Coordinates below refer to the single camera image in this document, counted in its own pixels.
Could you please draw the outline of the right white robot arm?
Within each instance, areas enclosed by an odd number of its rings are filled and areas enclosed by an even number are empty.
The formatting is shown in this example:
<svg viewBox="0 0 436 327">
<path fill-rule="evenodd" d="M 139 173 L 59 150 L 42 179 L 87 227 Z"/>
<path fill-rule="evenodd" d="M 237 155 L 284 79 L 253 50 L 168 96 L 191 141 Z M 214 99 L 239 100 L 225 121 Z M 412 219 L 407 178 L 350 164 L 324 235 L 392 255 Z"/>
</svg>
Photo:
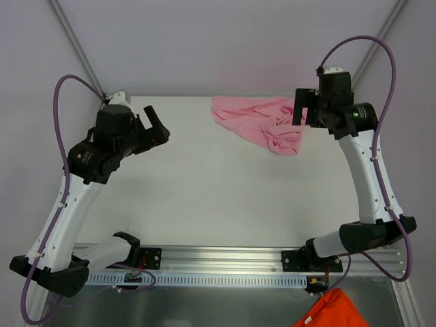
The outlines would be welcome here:
<svg viewBox="0 0 436 327">
<path fill-rule="evenodd" d="M 416 230 L 403 214 L 387 175 L 380 146 L 373 146 L 378 125 L 374 107 L 357 104 L 351 75 L 339 67 L 319 68 L 316 89 L 297 89 L 293 125 L 325 128 L 338 141 L 348 162 L 358 199 L 359 220 L 338 231 L 309 239 L 303 265 L 318 270 L 327 258 L 391 245 Z"/>
</svg>

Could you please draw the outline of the pink t shirt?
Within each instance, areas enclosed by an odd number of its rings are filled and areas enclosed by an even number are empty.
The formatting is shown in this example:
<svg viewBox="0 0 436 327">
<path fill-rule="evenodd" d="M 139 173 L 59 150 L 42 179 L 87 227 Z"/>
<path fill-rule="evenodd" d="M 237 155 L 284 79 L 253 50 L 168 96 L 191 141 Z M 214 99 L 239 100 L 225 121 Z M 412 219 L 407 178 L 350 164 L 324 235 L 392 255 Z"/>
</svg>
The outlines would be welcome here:
<svg viewBox="0 0 436 327">
<path fill-rule="evenodd" d="M 214 96 L 211 114 L 220 126 L 274 154 L 299 153 L 304 126 L 292 124 L 291 97 Z"/>
</svg>

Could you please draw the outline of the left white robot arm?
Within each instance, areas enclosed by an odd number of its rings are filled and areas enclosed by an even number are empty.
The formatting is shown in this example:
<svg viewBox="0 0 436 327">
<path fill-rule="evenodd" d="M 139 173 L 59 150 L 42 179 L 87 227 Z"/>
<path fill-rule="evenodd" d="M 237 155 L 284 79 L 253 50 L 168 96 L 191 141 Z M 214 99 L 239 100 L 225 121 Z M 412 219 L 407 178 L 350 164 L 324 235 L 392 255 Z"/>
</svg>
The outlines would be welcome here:
<svg viewBox="0 0 436 327">
<path fill-rule="evenodd" d="M 97 113 L 95 126 L 86 138 L 69 150 L 68 171 L 52 209 L 55 222 L 46 222 L 27 254 L 12 258 L 12 271 L 71 298 L 91 273 L 116 264 L 126 268 L 140 265 L 140 240 L 126 232 L 116 232 L 107 241 L 82 251 L 74 251 L 74 245 L 89 209 L 121 161 L 169 140 L 170 132 L 154 108 L 147 106 L 144 113 L 150 128 L 145 128 L 126 105 L 108 104 Z"/>
</svg>

